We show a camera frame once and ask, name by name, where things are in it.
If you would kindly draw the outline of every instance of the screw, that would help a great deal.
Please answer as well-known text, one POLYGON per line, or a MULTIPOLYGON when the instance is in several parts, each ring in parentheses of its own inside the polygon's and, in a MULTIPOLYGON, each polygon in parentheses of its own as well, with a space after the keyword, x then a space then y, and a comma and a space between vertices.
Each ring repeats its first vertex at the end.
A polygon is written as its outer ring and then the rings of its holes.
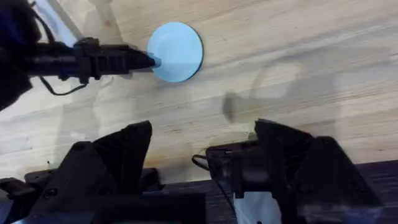
POLYGON ((57 189, 48 189, 44 192, 43 194, 43 198, 44 199, 50 199, 52 197, 55 197, 58 194, 58 190, 57 189))

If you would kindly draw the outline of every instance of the wood grain surface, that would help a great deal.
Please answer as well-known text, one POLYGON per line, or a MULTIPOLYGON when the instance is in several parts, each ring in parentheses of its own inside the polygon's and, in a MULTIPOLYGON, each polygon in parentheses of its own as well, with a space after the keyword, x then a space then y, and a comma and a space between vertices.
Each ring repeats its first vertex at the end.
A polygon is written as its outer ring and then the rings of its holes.
MULTIPOLYGON (((203 66, 183 83, 134 72, 64 97, 32 79, 0 113, 0 177, 56 167, 74 142, 147 119, 146 166, 166 183, 209 178, 190 156, 247 139, 258 118, 333 136, 354 163, 398 159, 396 0, 60 2, 104 44, 145 50, 156 27, 187 23, 205 46, 203 66)), ((49 81, 57 91, 78 84, 49 81)))

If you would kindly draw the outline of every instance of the light blue disc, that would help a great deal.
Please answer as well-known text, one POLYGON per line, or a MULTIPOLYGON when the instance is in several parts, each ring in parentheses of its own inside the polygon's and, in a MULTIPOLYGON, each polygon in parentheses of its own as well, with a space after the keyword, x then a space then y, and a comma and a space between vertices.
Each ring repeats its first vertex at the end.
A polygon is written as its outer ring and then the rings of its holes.
POLYGON ((203 45, 199 35, 190 26, 169 22, 152 34, 147 53, 157 62, 152 70, 158 78, 182 82, 199 70, 203 60, 203 45))

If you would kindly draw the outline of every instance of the cable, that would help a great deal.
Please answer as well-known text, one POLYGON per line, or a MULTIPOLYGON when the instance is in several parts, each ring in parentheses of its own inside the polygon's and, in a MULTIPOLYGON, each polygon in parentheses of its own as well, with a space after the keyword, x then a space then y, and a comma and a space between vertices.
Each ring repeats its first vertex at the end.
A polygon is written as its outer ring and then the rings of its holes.
POLYGON ((207 161, 207 157, 206 156, 195 154, 195 155, 192 156, 191 160, 196 166, 198 166, 198 167, 200 167, 200 168, 202 168, 204 170, 210 171, 208 166, 202 164, 201 162, 198 162, 197 159, 203 159, 203 160, 207 161))
MULTIPOLYGON (((36 5, 35 1, 30 4, 31 7, 33 7, 35 5, 36 5)), ((51 29, 48 27, 48 25, 43 21, 43 19, 38 15, 38 13, 35 10, 31 9, 31 13, 43 26, 45 35, 47 36, 49 43, 55 44, 55 37, 52 34, 51 29)), ((83 85, 80 85, 80 86, 66 92, 66 93, 56 93, 54 91, 54 89, 52 88, 52 86, 50 85, 50 83, 43 76, 40 76, 39 78, 40 78, 40 81, 42 81, 43 85, 48 89, 48 91, 55 96, 66 96, 66 95, 74 93, 78 90, 81 90, 82 88, 85 88, 87 86, 87 84, 83 84, 83 85)))
MULTIPOLYGON (((200 167, 200 168, 202 168, 202 169, 204 169, 204 170, 210 171, 210 168, 209 168, 208 166, 202 164, 201 162, 198 162, 197 159, 204 159, 204 160, 207 160, 207 157, 206 157, 206 156, 195 154, 195 155, 192 156, 191 160, 192 160, 192 162, 193 162, 196 166, 198 166, 198 167, 200 167)), ((219 188, 219 189, 221 190, 221 192, 223 193, 224 198, 225 198, 225 200, 227 201, 227 203, 228 203, 228 205, 229 205, 229 207, 230 207, 232 213, 233 213, 234 215, 236 215, 234 205, 232 204, 231 199, 230 199, 230 198, 228 197, 228 195, 225 193, 224 188, 221 186, 221 184, 220 184, 216 179, 213 179, 213 180, 214 180, 214 182, 216 182, 218 188, 219 188)))
POLYGON ((55 95, 55 96, 66 96, 66 95, 69 95, 69 94, 71 94, 71 93, 74 93, 74 92, 76 92, 76 91, 78 91, 78 90, 81 90, 82 88, 84 88, 84 87, 87 86, 87 84, 83 84, 83 85, 80 85, 80 86, 78 86, 78 87, 76 87, 76 88, 74 88, 74 89, 72 89, 72 90, 66 92, 66 93, 56 93, 56 92, 54 91, 54 89, 51 87, 50 83, 49 83, 44 77, 39 77, 39 78, 40 78, 40 81, 42 81, 43 85, 48 89, 48 91, 49 91, 51 94, 55 95))
POLYGON ((221 184, 220 184, 217 180, 214 180, 214 182, 216 182, 218 188, 219 188, 219 189, 221 190, 221 192, 223 193, 224 198, 225 198, 225 200, 228 202, 229 208, 231 209, 232 213, 233 213, 234 215, 236 215, 234 205, 232 204, 231 199, 230 199, 230 198, 228 197, 228 195, 225 193, 224 188, 221 186, 221 184))

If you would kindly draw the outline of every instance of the wooden table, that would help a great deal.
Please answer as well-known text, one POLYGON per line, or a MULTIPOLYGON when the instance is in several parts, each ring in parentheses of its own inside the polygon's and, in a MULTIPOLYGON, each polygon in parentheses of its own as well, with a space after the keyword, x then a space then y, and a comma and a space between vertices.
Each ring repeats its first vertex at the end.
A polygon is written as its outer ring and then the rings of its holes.
MULTIPOLYGON (((398 159, 396 0, 60 0, 104 44, 145 50, 170 21, 202 37, 205 61, 178 84, 136 72, 70 96, 34 89, 0 113, 0 176, 56 167, 70 146, 150 120, 146 166, 164 182, 209 178, 190 163, 242 141, 258 118, 330 135, 355 163, 398 159)), ((76 80, 50 82, 58 91, 76 80)))

